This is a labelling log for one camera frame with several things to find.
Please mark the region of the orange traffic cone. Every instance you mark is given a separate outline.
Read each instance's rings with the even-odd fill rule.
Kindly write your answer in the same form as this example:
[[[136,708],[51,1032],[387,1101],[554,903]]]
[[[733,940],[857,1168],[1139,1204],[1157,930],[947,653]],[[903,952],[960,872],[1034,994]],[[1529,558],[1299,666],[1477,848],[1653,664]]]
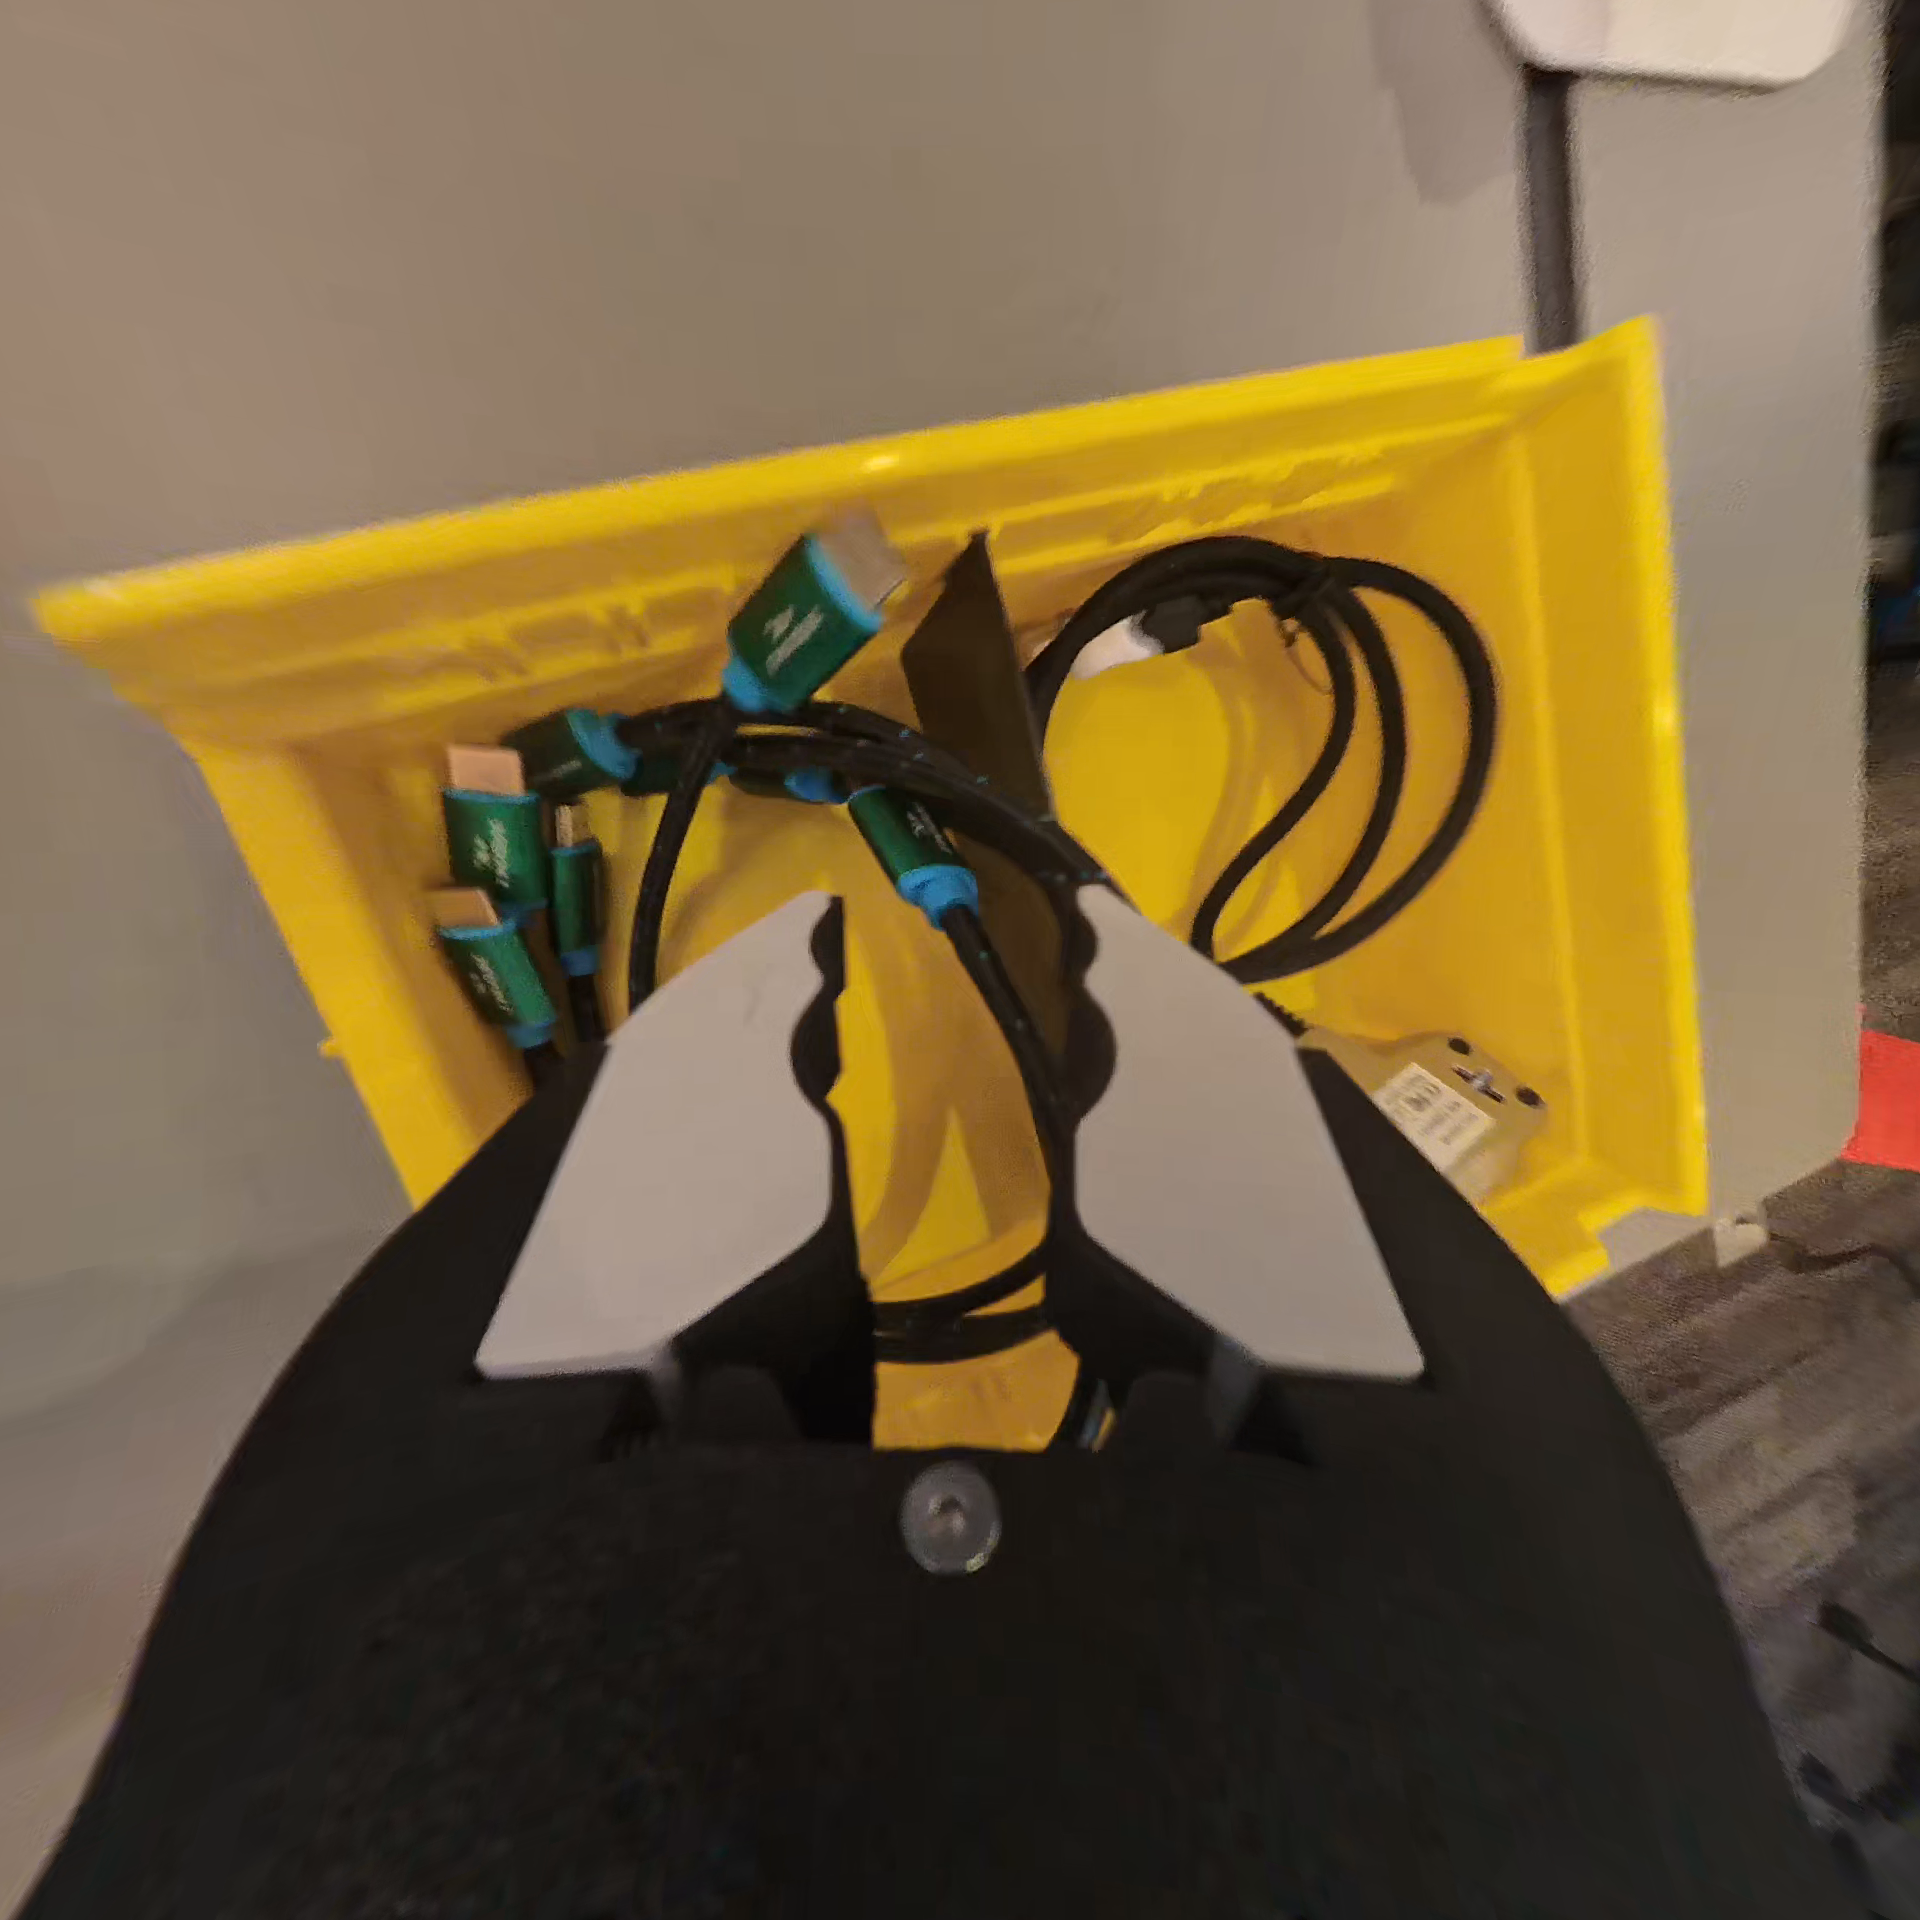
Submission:
[[[1847,1162],[1917,1173],[1917,1056],[1914,1040],[1866,1025],[1859,1036],[1859,1112]]]

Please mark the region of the black cable white plug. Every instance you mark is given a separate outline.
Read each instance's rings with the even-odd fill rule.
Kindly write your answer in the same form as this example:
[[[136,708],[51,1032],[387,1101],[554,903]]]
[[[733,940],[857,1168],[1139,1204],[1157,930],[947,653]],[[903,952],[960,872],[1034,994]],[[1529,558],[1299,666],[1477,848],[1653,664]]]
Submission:
[[[1447,646],[1463,694],[1463,752],[1452,797],[1407,868],[1364,905],[1353,905],[1377,872],[1401,814],[1409,781],[1409,698],[1371,598],[1393,600]],[[1416,905],[1452,864],[1482,816],[1500,735],[1498,664],[1467,612],[1424,576],[1384,560],[1330,558],[1256,534],[1208,534],[1122,566],[1067,614],[1025,664],[1025,694],[1045,735],[1073,669],[1107,630],[1178,607],[1181,644],[1243,604],[1259,604],[1279,625],[1297,630],[1328,673],[1328,730],[1307,773],[1281,808],[1253,831],[1217,876],[1192,916],[1189,946],[1241,988],[1311,973],[1363,943]],[[1307,820],[1339,773],[1367,688],[1379,722],[1377,794],[1359,841],[1328,888],[1282,933],[1235,956],[1217,952],[1218,922],[1241,887]]]

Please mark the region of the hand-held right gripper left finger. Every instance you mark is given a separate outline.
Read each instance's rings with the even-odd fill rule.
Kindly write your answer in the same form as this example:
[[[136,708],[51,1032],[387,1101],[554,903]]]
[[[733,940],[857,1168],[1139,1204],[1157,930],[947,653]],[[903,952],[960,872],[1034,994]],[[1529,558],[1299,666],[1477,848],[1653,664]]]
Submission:
[[[741,1325],[800,1361],[857,1302],[833,1108],[845,906],[805,892],[615,1030],[473,1354],[492,1381],[673,1376]]]

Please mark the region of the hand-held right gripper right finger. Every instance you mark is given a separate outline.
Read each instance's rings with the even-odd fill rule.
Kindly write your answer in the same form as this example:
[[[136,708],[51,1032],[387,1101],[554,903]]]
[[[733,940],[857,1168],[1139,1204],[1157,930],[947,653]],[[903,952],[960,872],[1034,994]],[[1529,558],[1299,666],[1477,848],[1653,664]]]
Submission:
[[[1073,897],[1050,1306],[1107,1381],[1416,1381],[1424,1353],[1303,1054],[1107,885]]]

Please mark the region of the yellow plastic bin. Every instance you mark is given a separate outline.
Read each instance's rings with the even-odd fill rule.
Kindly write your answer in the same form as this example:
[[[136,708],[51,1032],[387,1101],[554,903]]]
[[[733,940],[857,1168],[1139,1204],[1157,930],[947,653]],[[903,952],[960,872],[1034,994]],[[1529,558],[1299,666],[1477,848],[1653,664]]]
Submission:
[[[527,1098],[427,930],[456,740],[556,708],[705,697],[787,544],[867,503],[915,588],[829,697],[907,717],[898,650],[986,533],[1021,650],[1189,536],[1404,566],[1487,638],[1495,766],[1447,865],[1367,943],[1279,983],[1375,1040],[1455,1032],[1543,1098],[1492,1224],[1549,1294],[1602,1230],[1698,1213],[1708,1122],[1673,649],[1659,351],[1635,320],[857,438],[628,485],[143,566],[36,597],[200,766],[417,1206]],[[1168,934],[1328,738],[1333,666],[1259,607],[1189,653],[1069,684],[1066,828]],[[951,950],[824,807],[711,794],[677,879],[680,972],[810,887],[845,893],[860,1250],[877,1295],[980,1279],[1040,1230],[1040,1156]]]

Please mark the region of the black and silver switch box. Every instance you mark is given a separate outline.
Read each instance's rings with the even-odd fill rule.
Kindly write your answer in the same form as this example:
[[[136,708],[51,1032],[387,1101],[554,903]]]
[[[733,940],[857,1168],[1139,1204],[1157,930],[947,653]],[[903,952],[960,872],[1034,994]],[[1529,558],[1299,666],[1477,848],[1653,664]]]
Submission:
[[[1546,1095],[1460,1036],[1364,1040],[1311,1024],[1301,1044],[1327,1050],[1477,1206],[1513,1183],[1548,1122]]]

